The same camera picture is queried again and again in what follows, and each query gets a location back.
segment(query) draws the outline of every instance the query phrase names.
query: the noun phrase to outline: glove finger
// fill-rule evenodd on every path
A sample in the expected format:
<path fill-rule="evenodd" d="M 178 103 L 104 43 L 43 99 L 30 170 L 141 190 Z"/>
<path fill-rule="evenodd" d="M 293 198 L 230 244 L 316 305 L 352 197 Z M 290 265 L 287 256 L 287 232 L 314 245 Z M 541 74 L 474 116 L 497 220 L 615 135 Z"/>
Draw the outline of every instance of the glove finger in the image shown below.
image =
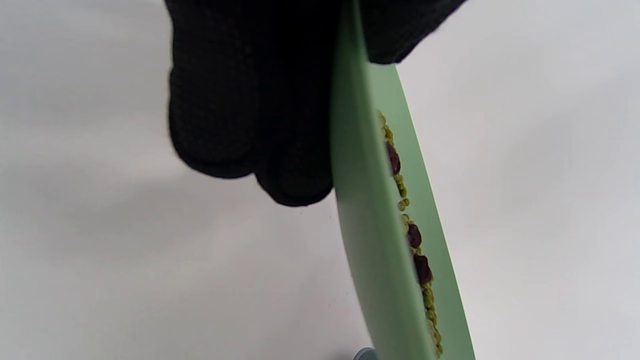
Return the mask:
<path fill-rule="evenodd" d="M 399 63 L 465 0 L 361 0 L 369 60 Z"/>
<path fill-rule="evenodd" d="M 279 204 L 307 206 L 333 188 L 329 147 L 333 54 L 342 0 L 307 2 L 287 16 L 293 45 L 289 76 L 295 91 L 292 133 L 256 172 L 259 184 Z"/>
<path fill-rule="evenodd" d="M 165 0 L 173 23 L 169 128 L 179 157 L 205 174 L 251 174 L 286 99 L 275 1 Z"/>

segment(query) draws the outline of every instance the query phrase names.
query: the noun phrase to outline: gloved hand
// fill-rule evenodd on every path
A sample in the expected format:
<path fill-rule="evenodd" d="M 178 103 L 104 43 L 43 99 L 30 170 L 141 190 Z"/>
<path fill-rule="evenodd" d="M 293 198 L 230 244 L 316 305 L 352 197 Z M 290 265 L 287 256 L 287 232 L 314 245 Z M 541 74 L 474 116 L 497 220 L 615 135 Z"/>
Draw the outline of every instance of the gloved hand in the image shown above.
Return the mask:
<path fill-rule="evenodd" d="M 360 0 L 369 59 L 397 63 L 464 0 Z M 191 168 L 255 173 L 278 203 L 333 188 L 329 101 L 343 0 L 165 0 L 173 22 L 169 128 Z"/>

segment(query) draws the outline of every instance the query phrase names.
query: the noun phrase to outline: yellow seed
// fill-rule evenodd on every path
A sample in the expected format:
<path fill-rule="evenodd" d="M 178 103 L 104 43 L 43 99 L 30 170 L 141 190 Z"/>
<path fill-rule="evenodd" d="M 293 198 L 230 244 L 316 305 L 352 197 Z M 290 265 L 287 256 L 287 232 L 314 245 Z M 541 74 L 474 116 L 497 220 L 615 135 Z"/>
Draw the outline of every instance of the yellow seed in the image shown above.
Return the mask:
<path fill-rule="evenodd" d="M 378 118 L 382 121 L 383 124 L 387 124 L 387 118 L 382 114 L 382 111 L 378 110 Z"/>

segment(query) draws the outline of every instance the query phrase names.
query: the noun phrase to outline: red dried fruit piece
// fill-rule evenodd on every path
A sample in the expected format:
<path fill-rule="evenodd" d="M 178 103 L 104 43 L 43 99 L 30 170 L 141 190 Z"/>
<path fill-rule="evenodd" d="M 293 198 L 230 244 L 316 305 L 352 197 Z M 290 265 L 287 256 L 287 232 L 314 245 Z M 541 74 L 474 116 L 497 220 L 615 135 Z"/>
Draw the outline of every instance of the red dried fruit piece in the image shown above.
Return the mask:
<path fill-rule="evenodd" d="M 422 243 L 422 235 L 420 234 L 418 225 L 409 224 L 409 231 L 406 234 L 406 238 L 409 239 L 409 245 L 411 245 L 411 247 L 416 248 L 420 246 Z"/>
<path fill-rule="evenodd" d="M 420 285 L 425 285 L 429 281 L 433 280 L 433 273 L 429 267 L 429 260 L 424 255 L 414 255 L 413 263 L 415 264 L 415 271 L 418 273 L 418 281 Z"/>
<path fill-rule="evenodd" d="M 393 145 L 388 142 L 385 144 L 387 145 L 389 161 L 391 161 L 391 171 L 393 171 L 394 175 L 397 175 L 400 172 L 400 155 L 398 155 L 398 152 Z"/>

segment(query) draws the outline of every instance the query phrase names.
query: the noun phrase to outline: green tray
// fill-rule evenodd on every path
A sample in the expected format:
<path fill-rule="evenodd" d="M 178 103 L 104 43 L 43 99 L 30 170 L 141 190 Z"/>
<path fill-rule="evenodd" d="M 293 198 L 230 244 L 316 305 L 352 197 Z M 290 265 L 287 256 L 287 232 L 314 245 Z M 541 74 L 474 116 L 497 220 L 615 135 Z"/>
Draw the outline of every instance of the green tray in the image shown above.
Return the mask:
<path fill-rule="evenodd" d="M 403 233 L 378 110 L 394 132 L 409 191 L 407 213 L 422 233 L 434 274 L 441 360 L 474 353 L 435 200 L 394 65 L 370 64 L 357 1 L 342 14 L 332 90 L 331 147 L 340 226 L 369 334 L 381 360 L 435 360 L 420 287 Z"/>

